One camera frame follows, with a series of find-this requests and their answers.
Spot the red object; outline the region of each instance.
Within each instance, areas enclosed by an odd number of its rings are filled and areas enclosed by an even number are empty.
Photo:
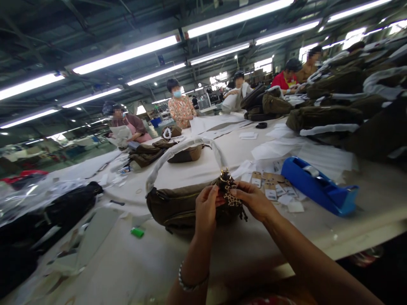
[[[297,76],[294,74],[293,80],[297,82]],[[284,78],[284,71],[282,71],[280,74],[276,75],[276,77],[273,79],[273,82],[271,83],[271,87],[273,86],[280,86],[281,90],[288,90],[288,84],[285,81]]]
[[[4,179],[0,179],[0,181],[4,181],[7,184],[13,184],[16,181],[19,181],[25,177],[31,176],[31,175],[47,175],[48,172],[46,171],[41,171],[41,170],[26,170],[26,171],[22,171],[20,173],[20,176],[18,177],[12,177],[12,178],[4,178]]]

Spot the tape roll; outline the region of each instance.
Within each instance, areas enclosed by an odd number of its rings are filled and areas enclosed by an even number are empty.
[[[319,176],[319,171],[311,165],[303,167],[303,170],[309,173],[314,178]]]

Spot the leopard print keychain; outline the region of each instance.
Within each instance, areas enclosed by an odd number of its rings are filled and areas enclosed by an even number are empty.
[[[243,209],[242,201],[239,198],[233,196],[229,192],[230,189],[237,189],[237,185],[234,182],[232,176],[230,175],[228,168],[226,168],[226,171],[221,169],[219,179],[220,179],[219,188],[221,189],[221,191],[224,192],[223,198],[225,199],[227,205],[238,207],[240,209],[239,212],[240,219],[243,219],[244,215],[245,221],[247,222],[248,217],[245,213],[245,210]]]

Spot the silver bracelet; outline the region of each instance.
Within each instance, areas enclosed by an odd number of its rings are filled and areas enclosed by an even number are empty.
[[[206,278],[202,282],[198,283],[197,285],[195,285],[195,286],[186,285],[181,277],[181,268],[182,268],[183,263],[184,263],[184,261],[182,261],[181,266],[179,267],[179,272],[178,272],[178,282],[179,282],[179,285],[182,287],[182,290],[184,290],[186,292],[193,292],[207,283],[207,281],[209,279],[209,273],[206,276]]]

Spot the small green object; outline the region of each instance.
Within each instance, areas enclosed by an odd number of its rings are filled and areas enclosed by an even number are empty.
[[[135,237],[137,237],[137,238],[142,238],[143,235],[144,235],[144,231],[143,231],[143,230],[140,230],[140,229],[138,229],[138,228],[132,228],[132,229],[130,230],[130,233],[133,234],[133,235],[134,235]]]

